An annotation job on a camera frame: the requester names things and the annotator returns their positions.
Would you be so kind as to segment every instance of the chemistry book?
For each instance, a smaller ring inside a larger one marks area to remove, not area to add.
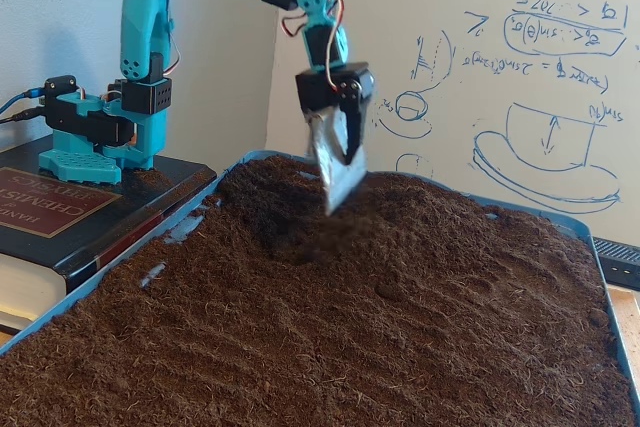
[[[0,153],[0,330],[29,323],[216,178],[202,164],[155,158],[118,185],[66,183],[38,168],[51,137]]]

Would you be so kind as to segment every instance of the black cable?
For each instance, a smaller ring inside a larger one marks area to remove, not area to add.
[[[34,107],[32,109],[23,110],[22,112],[18,112],[11,117],[7,117],[6,119],[0,119],[0,124],[7,124],[9,122],[21,122],[23,120],[31,120],[36,117],[40,117],[44,115],[44,107]]]

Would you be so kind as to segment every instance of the brown soil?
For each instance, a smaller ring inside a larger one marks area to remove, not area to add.
[[[167,177],[167,174],[159,170],[136,170],[134,171],[134,175],[145,184],[145,186],[153,189],[166,189],[173,186],[173,182]]]
[[[325,218],[305,169],[237,167],[15,347],[0,425],[633,425],[584,244],[389,174]]]

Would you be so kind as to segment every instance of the blue tray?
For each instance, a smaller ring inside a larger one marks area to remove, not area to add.
[[[24,338],[28,337],[34,332],[37,332],[43,325],[49,322],[53,317],[55,317],[56,315],[63,314],[64,312],[69,310],[73,306],[73,304],[75,304],[78,300],[87,297],[91,292],[93,292],[98,287],[98,285],[100,284],[100,281],[102,280],[102,278],[105,276],[107,272],[109,272],[113,267],[118,265],[123,260],[131,257],[136,251],[138,251],[142,246],[144,246],[152,238],[163,235],[164,233],[171,230],[171,236],[179,240],[180,238],[183,238],[186,234],[188,234],[191,230],[195,229],[195,227],[197,226],[197,220],[194,221],[192,216],[189,218],[187,217],[191,212],[198,209],[198,207],[200,206],[200,204],[202,203],[202,201],[206,196],[211,195],[211,193],[213,193],[216,190],[216,187],[218,186],[220,181],[225,177],[225,175],[231,169],[233,169],[233,167],[235,167],[238,164],[244,164],[246,162],[249,162],[250,160],[264,160],[273,155],[282,155],[288,158],[300,160],[302,162],[309,162],[309,159],[306,159],[304,157],[296,157],[293,155],[283,154],[281,152],[275,152],[270,150],[258,150],[254,152],[249,152],[242,159],[236,162],[233,166],[225,170],[215,182],[213,182],[206,189],[200,192],[190,202],[186,203],[180,209],[178,209],[170,218],[165,220],[162,224],[160,224],[158,227],[153,229],[146,236],[144,236],[142,239],[136,242],[133,246],[127,249],[120,257],[118,257],[117,259],[114,259],[104,269],[102,269],[100,272],[95,274],[93,277],[87,280],[87,282],[85,282],[81,287],[77,288],[71,294],[69,294],[67,297],[61,300],[57,305],[52,307],[46,314],[44,314],[42,317],[36,320],[33,324],[31,324],[28,328],[20,332],[13,339],[11,339],[11,341],[9,341],[4,346],[0,347],[0,356],[8,352],[14,345],[16,345],[18,342],[20,342]],[[419,179],[424,180],[425,182],[442,187],[445,190],[451,190],[448,187],[442,184],[439,184],[438,182],[434,182],[424,177],[420,177],[412,174],[402,174],[402,175],[417,177]],[[549,219],[551,223],[556,227],[556,229],[558,229],[558,231],[560,231],[561,233],[565,235],[569,235],[574,238],[581,239],[582,241],[586,242],[589,248],[591,249],[591,252],[593,252],[593,258],[598,264],[598,269],[600,270],[600,276],[602,277],[602,284],[605,285],[604,274],[602,273],[602,267],[600,266],[600,261],[598,260],[598,255],[596,252],[595,245],[593,243],[593,238],[591,237],[591,232],[589,231],[589,227],[587,227],[586,224],[562,214],[546,212],[544,210],[532,209],[529,207],[522,207],[520,205],[500,202],[497,200],[487,199],[485,197],[477,197],[475,195],[470,195],[470,194],[463,194],[463,195],[472,200],[475,200],[480,205],[497,205],[500,207],[504,207],[505,209],[528,212],[537,217],[543,217],[543,218]],[[625,346],[622,341],[622,336],[620,335],[618,320],[616,319],[616,315],[611,304],[611,298],[609,297],[609,293],[606,288],[605,288],[605,292],[607,296],[608,313],[611,319],[611,329],[613,330],[613,333],[617,339],[618,362],[620,363],[620,368],[623,374],[631,380],[631,384],[632,384],[631,400],[634,405],[634,412],[636,414],[636,419],[640,419],[640,399],[638,398],[638,391],[636,388],[636,379],[633,378],[631,366],[629,364]]]

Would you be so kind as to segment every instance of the whiteboard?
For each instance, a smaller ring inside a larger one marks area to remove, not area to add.
[[[640,0],[345,0],[371,170],[640,245]]]

